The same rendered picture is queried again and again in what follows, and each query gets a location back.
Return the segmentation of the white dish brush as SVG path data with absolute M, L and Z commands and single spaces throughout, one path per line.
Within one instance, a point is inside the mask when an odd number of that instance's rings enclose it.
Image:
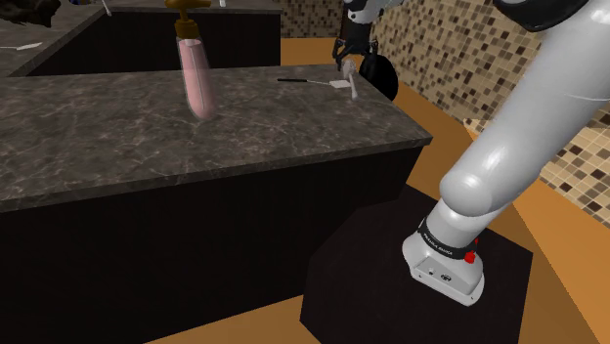
M 341 71 L 343 77 L 349 82 L 351 88 L 351 98 L 353 101 L 358 99 L 358 92 L 355 86 L 354 73 L 356 72 L 356 63 L 352 59 L 346 59 L 342 62 Z

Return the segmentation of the black round object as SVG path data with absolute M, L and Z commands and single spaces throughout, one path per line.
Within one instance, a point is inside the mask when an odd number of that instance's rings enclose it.
M 382 55 L 369 54 L 361 63 L 359 73 L 387 99 L 398 94 L 398 75 L 391 62 Z

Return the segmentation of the pink soap dispenser gold pump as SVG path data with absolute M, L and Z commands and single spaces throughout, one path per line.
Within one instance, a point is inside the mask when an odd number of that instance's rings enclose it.
M 164 5 L 179 11 L 180 18 L 174 22 L 174 28 L 189 108 L 196 118 L 207 120 L 215 108 L 209 65 L 198 25 L 188 17 L 187 11 L 208 8 L 211 0 L 164 0 Z

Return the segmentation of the black robot stand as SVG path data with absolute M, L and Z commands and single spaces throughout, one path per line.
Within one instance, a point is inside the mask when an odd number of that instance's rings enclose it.
M 485 230 L 482 296 L 459 304 L 414 280 L 402 254 L 435 203 L 406 186 L 357 210 L 318 249 L 300 320 L 321 344 L 518 344 L 532 252 Z

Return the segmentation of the black lumpy object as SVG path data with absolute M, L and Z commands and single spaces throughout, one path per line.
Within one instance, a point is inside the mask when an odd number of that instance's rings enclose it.
M 51 27 L 52 16 L 60 7 L 60 0 L 0 0 L 0 19 L 19 25 Z

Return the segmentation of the black-handled white spatula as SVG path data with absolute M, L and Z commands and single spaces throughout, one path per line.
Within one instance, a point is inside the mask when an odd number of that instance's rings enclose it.
M 335 89 L 341 89 L 341 88 L 350 88 L 351 87 L 351 82 L 348 80 L 330 80 L 329 82 L 322 82 L 322 81 L 314 81 L 314 80 L 308 80 L 308 79 L 302 79 L 302 78 L 278 78 L 278 81 L 280 82 L 301 82 L 301 83 L 315 83 L 315 84 L 320 84 L 320 85 L 328 85 L 331 86 Z

